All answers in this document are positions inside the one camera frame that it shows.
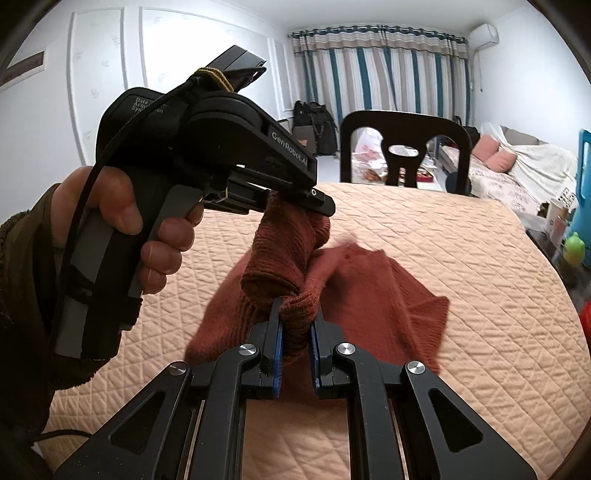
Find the curtain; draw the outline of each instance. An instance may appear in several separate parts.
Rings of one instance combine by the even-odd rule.
[[[340,124],[357,110],[395,110],[470,123],[465,38],[385,25],[290,35],[301,98],[325,103]]]

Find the backpack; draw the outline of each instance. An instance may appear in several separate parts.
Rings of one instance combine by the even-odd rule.
[[[309,127],[312,125],[310,105],[299,100],[294,105],[294,127]]]
[[[316,139],[316,153],[318,155],[334,155],[339,146],[337,143],[337,126],[335,119],[326,108],[316,102],[302,103],[299,100],[294,105],[294,127],[314,128],[314,137]]]
[[[456,115],[453,119],[455,123],[460,125],[462,124],[462,119],[459,116]],[[480,133],[478,132],[478,129],[475,127],[464,127],[464,130],[466,130],[466,132],[468,133],[470,141],[472,142],[472,149],[474,150],[474,147],[480,141]]]

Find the brown jacket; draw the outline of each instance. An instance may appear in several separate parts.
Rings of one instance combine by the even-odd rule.
[[[53,356],[45,378],[55,304],[51,187],[0,227],[0,423],[19,439],[43,431],[55,390],[89,381],[104,362]]]

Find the finger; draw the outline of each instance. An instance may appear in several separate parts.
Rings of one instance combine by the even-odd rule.
[[[193,225],[184,218],[167,218],[160,224],[158,238],[165,244],[186,252],[193,246],[195,230]]]
[[[91,169],[78,168],[53,193],[51,233],[56,247],[63,247],[66,243],[74,210]],[[98,206],[105,221],[123,233],[133,235],[142,229],[142,219],[135,205],[133,186],[129,177],[118,168],[105,167],[100,172],[87,205]]]
[[[146,267],[167,275],[178,272],[183,262],[183,256],[176,248],[156,241],[146,242],[140,257]]]
[[[118,168],[103,168],[90,192],[87,205],[98,207],[105,221],[122,233],[137,235],[144,226],[135,204],[131,179]]]
[[[197,226],[197,225],[199,225],[199,223],[201,223],[201,220],[203,220],[203,204],[202,203],[200,203],[199,205],[195,205],[193,210],[191,210],[189,212],[189,214],[187,215],[187,220],[193,226]]]
[[[158,293],[166,286],[166,275],[152,268],[142,267],[138,276],[144,293]]]

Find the cardboard box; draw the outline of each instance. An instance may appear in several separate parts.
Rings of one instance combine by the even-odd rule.
[[[308,127],[294,127],[291,134],[309,153],[316,153],[314,127],[311,125]]]

